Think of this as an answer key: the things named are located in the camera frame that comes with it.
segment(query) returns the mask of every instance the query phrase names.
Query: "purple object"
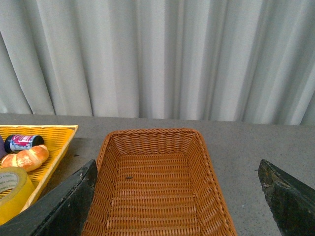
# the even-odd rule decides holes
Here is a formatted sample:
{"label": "purple object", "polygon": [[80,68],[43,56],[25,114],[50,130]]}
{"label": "purple object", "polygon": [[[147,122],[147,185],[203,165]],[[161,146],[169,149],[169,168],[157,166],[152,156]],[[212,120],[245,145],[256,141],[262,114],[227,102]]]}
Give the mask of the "purple object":
{"label": "purple object", "polygon": [[6,151],[4,150],[4,141],[0,135],[0,159],[7,155]]}

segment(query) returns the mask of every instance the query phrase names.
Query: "black lid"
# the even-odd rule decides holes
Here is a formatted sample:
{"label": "black lid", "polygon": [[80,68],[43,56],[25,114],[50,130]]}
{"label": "black lid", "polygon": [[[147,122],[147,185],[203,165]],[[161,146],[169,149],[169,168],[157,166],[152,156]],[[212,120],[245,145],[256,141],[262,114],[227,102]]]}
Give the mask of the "black lid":
{"label": "black lid", "polygon": [[4,142],[4,150],[7,152],[7,153],[10,153],[12,152],[11,148],[10,148],[10,141],[12,139],[12,137],[14,136],[15,134],[12,134],[12,135],[9,135],[6,139],[5,139],[5,142]]}
{"label": "black lid", "polygon": [[36,135],[33,139],[33,142],[31,143],[31,146],[33,147],[41,144],[44,144],[43,137],[41,137],[40,135]]}

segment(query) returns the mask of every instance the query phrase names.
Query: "wicker basket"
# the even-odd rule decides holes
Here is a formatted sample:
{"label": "wicker basket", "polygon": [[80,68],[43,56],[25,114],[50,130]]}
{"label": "wicker basket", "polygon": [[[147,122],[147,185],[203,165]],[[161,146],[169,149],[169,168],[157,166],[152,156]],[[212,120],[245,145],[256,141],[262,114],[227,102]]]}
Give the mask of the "wicker basket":
{"label": "wicker basket", "polygon": [[204,139],[195,130],[112,132],[97,168],[84,236],[236,235]]}
{"label": "wicker basket", "polygon": [[[38,134],[44,138],[45,145],[49,150],[48,159],[36,170],[28,172],[35,190],[25,203],[22,211],[37,201],[53,172],[67,152],[77,129],[77,125],[0,125],[0,135],[3,138],[11,134]],[[10,191],[6,190],[0,193],[0,198],[6,196]]]}

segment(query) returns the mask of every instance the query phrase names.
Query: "yellow plastic basket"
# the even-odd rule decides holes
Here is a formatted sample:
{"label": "yellow plastic basket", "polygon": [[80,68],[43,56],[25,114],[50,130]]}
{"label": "yellow plastic basket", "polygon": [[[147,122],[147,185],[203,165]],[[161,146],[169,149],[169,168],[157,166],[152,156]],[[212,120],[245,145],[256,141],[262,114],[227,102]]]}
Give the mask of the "yellow plastic basket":
{"label": "yellow plastic basket", "polygon": [[[3,139],[6,139],[11,134],[41,135],[49,151],[48,159],[36,170],[28,172],[35,190],[21,211],[27,209],[37,201],[53,172],[64,157],[77,129],[78,125],[0,125],[0,135]],[[7,195],[10,191],[7,190],[0,193],[0,198]]]}

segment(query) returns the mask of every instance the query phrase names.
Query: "countertop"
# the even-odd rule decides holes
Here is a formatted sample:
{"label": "countertop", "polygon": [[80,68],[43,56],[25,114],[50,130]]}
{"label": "countertop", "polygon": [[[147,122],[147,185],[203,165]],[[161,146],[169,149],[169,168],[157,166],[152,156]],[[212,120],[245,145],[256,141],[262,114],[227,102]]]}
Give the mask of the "countertop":
{"label": "countertop", "polygon": [[201,132],[240,236],[280,236],[258,179],[266,159],[315,188],[315,127],[243,122],[0,114],[0,124],[73,125],[79,129],[43,194],[96,159],[114,130],[187,127]]}

